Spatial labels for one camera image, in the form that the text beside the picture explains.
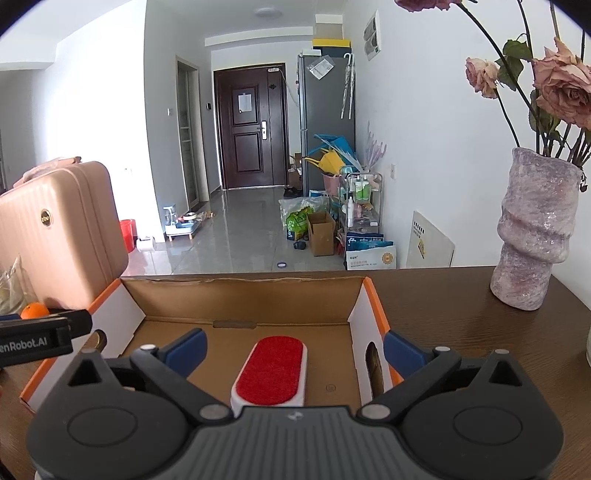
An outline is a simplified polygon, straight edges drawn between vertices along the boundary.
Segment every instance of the textured ceramic vase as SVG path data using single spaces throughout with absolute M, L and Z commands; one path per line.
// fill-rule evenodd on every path
M 502 302 L 521 310 L 541 307 L 552 264 L 569 256 L 580 181 L 581 170 L 572 163 L 513 150 L 497 227 L 505 244 L 491 279 L 491 290 Z

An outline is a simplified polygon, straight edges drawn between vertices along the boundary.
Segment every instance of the ceiling light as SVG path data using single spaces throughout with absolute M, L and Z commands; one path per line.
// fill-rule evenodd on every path
M 267 18 L 274 20 L 283 15 L 283 12 L 277 10 L 275 7 L 262 7 L 255 10 L 255 15 L 260 18 Z

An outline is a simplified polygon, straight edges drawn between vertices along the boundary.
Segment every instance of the yellow plastic item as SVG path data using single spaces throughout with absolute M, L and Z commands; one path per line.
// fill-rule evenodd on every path
M 311 157 L 306 157 L 304 160 L 315 165 L 326 174 L 334 176 L 339 175 L 340 169 L 346 166 L 343 159 L 335 150 L 322 149 L 322 151 L 324 152 L 324 155 L 320 160 Z
M 316 47 L 344 47 L 351 48 L 350 40 L 338 40 L 336 38 L 313 38 L 312 46 Z

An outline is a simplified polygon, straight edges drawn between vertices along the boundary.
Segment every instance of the green package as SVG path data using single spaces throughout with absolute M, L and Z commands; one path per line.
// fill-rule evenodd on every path
M 299 240 L 308 231 L 308 215 L 314 213 L 312 207 L 305 207 L 299 212 L 293 212 L 289 214 L 285 225 L 287 231 L 294 232 L 295 240 Z

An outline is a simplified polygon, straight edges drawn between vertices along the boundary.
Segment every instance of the ceiling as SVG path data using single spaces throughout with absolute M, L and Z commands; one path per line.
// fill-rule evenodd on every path
M 58 42 L 129 0 L 43 0 L 12 26 Z
M 312 27 L 315 14 L 342 14 L 346 0 L 160 0 L 203 31 L 205 37 L 277 27 Z M 276 7 L 276 20 L 258 18 L 260 7 Z

